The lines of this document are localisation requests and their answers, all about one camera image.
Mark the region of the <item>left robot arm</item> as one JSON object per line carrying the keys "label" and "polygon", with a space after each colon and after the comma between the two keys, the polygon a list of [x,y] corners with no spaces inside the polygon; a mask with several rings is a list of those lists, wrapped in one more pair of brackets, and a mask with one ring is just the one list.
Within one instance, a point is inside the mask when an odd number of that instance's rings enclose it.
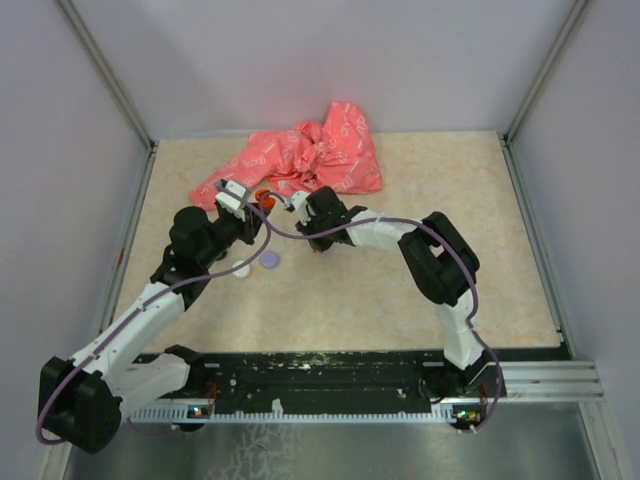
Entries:
{"label": "left robot arm", "polygon": [[194,304],[213,277],[210,267],[235,242],[254,243],[266,216],[255,203],[217,211],[211,221],[199,207],[179,210],[162,262],[134,303],[71,358],[52,357],[42,367],[35,427],[39,442],[69,442],[97,453],[148,403],[176,391],[194,397],[206,389],[208,373],[189,349],[170,348],[142,366],[133,362]]}

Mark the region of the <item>orange earbud charging case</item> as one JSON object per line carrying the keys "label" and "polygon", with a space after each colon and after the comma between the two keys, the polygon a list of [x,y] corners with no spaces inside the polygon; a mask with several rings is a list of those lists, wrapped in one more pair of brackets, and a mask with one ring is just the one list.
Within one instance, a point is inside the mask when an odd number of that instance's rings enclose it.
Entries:
{"label": "orange earbud charging case", "polygon": [[271,211],[276,204],[274,197],[271,195],[271,191],[268,189],[258,190],[254,197],[259,206],[265,211]]}

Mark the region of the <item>white earbud charging case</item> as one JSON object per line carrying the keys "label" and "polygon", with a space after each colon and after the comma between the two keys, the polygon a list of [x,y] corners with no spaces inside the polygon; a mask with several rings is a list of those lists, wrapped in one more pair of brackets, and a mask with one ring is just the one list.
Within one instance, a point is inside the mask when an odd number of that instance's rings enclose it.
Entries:
{"label": "white earbud charging case", "polygon": [[251,265],[246,261],[236,261],[232,265],[232,275],[239,279],[245,279],[251,274]]}

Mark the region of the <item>purple earbud charging case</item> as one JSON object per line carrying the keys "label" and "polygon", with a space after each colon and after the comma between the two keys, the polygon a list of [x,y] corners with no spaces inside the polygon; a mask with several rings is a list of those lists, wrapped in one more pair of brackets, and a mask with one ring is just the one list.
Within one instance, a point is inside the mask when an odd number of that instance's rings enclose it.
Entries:
{"label": "purple earbud charging case", "polygon": [[281,261],[280,255],[273,250],[266,250],[259,258],[260,265],[265,269],[275,269]]}

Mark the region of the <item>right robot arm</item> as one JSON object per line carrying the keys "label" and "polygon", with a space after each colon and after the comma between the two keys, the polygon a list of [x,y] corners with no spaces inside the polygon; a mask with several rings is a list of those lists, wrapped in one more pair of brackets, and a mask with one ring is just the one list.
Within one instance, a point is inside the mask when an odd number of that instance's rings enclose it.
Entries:
{"label": "right robot arm", "polygon": [[291,204],[299,217],[296,230],[317,252],[345,244],[400,255],[420,293],[438,306],[448,387],[466,396],[481,385],[488,348],[474,328],[480,262],[445,214],[433,212],[417,221],[387,217],[364,206],[347,208],[329,187],[298,191]]}

